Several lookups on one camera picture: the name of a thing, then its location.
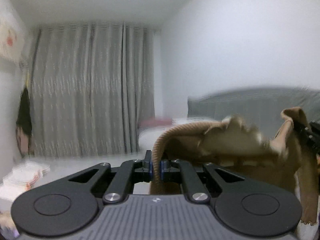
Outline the brown ribbed sweater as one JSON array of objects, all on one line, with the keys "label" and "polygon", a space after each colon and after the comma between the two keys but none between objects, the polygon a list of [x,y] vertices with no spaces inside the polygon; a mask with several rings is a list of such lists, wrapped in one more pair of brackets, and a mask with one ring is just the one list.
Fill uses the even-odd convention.
[{"label": "brown ribbed sweater", "polygon": [[294,122],[309,127],[300,107],[281,112],[284,122],[273,139],[240,116],[221,121],[197,121],[174,126],[163,132],[152,149],[151,194],[178,192],[177,183],[161,178],[162,159],[214,163],[250,178],[300,191],[301,222],[315,225],[318,211],[318,165],[316,157],[294,131]]}]

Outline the dark hanging clothes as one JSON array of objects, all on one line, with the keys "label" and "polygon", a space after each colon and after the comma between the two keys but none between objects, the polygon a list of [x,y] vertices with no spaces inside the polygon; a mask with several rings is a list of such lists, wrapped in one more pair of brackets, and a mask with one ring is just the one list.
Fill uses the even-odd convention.
[{"label": "dark hanging clothes", "polygon": [[25,86],[21,92],[16,120],[16,140],[21,156],[33,155],[33,127],[30,116],[29,92]]}]

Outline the grey padded headboard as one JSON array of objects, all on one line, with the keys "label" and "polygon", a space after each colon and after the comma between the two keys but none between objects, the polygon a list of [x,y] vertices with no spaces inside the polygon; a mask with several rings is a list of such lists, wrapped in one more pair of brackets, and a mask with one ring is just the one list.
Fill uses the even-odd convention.
[{"label": "grey padded headboard", "polygon": [[283,123],[282,110],[301,107],[307,120],[319,122],[319,90],[290,87],[255,87],[229,90],[200,99],[188,99],[188,117],[222,120],[239,115],[267,138]]}]

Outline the pink folded blanket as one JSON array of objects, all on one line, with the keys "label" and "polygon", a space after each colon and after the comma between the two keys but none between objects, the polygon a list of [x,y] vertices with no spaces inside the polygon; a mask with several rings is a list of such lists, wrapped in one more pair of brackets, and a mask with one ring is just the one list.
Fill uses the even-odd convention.
[{"label": "pink folded blanket", "polygon": [[139,129],[147,129],[158,126],[171,126],[172,118],[150,118],[143,120],[138,124]]}]

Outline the grey patterned curtain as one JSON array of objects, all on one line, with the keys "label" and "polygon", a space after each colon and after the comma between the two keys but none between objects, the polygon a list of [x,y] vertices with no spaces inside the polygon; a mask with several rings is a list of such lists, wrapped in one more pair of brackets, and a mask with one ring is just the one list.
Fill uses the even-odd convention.
[{"label": "grey patterned curtain", "polygon": [[96,157],[138,150],[154,116],[154,30],[126,23],[35,30],[30,106],[37,157]]}]

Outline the white wall air conditioner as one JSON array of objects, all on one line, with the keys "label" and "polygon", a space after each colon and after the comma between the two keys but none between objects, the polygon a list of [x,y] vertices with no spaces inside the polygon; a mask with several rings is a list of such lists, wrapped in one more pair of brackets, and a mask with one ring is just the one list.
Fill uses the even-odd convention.
[{"label": "white wall air conditioner", "polygon": [[27,29],[10,0],[1,0],[1,57],[19,64]]}]

